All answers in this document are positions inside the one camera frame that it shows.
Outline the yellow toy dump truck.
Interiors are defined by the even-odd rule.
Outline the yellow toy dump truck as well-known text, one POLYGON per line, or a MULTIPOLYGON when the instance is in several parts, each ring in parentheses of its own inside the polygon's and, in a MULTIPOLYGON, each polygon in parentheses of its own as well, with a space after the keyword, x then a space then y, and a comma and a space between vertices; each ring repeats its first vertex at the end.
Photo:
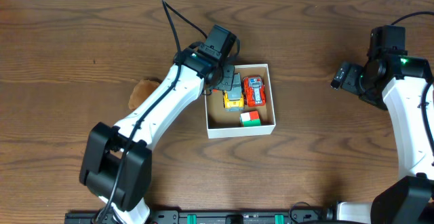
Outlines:
POLYGON ((242 111, 244 109, 244 96, 240 73, 234 74, 231 90, 224 91, 224 108, 226 111, 242 111))

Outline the red toy fire truck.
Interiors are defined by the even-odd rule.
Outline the red toy fire truck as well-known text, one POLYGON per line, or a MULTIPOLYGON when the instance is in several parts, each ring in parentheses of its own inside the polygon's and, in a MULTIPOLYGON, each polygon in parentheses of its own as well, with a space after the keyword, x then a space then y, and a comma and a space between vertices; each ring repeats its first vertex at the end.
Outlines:
POLYGON ((264 83, 261 76, 247 76, 243 78, 245 101, 249 107, 259 107, 266 104, 264 83))

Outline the white cardboard box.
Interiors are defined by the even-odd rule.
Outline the white cardboard box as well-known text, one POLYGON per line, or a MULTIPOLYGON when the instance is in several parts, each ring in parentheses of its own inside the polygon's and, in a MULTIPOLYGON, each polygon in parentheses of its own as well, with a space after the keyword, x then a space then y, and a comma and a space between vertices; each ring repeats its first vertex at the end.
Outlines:
POLYGON ((268 64, 235 65, 235 72, 241 78, 259 75, 264 79, 265 105, 244 107, 243 111, 226 111, 223 105, 222 92, 214 92, 206 96, 205 114, 208 138, 230 138, 240 136, 259 136, 271 134, 276 126, 273 93, 268 64), (261 126, 243 127, 240 115, 248 111, 257 111, 261 126))

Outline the colourful puzzle cube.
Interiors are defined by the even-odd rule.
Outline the colourful puzzle cube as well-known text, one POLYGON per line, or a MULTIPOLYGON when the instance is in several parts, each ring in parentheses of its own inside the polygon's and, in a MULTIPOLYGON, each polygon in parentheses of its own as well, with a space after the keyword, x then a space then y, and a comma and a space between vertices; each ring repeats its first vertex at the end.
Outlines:
POLYGON ((255 127, 262 125, 259 112, 257 111, 241 113, 239 118, 242 127, 255 127))

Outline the brown plush toy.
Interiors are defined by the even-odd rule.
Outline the brown plush toy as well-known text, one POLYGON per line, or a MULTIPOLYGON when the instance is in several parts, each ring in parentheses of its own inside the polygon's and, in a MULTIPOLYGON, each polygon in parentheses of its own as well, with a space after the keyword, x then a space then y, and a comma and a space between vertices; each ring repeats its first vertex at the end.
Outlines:
POLYGON ((141 79, 130 95, 128 107, 130 111, 136 110, 160 85, 158 79, 141 79))

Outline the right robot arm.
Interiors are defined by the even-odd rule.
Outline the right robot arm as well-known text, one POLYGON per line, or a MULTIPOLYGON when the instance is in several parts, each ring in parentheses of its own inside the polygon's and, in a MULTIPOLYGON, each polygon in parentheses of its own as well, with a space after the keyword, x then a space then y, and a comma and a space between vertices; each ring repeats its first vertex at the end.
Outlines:
POLYGON ((372 202, 341 202, 339 223, 433 222, 432 73, 423 58, 389 56, 365 66, 344 62, 331 86, 389 112, 398 153, 398 181, 372 202))

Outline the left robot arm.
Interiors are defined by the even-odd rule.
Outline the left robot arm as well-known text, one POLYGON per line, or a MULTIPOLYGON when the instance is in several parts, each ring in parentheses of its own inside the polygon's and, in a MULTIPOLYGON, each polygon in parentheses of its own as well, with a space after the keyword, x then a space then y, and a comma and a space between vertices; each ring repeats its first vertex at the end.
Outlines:
POLYGON ((105 206, 91 223, 145 223, 149 207, 144 195, 151 182, 152 152, 179 114, 205 86, 226 89, 236 55, 212 48, 186 48, 157 89, 114 126, 95 125, 87 139, 79 181, 105 206))

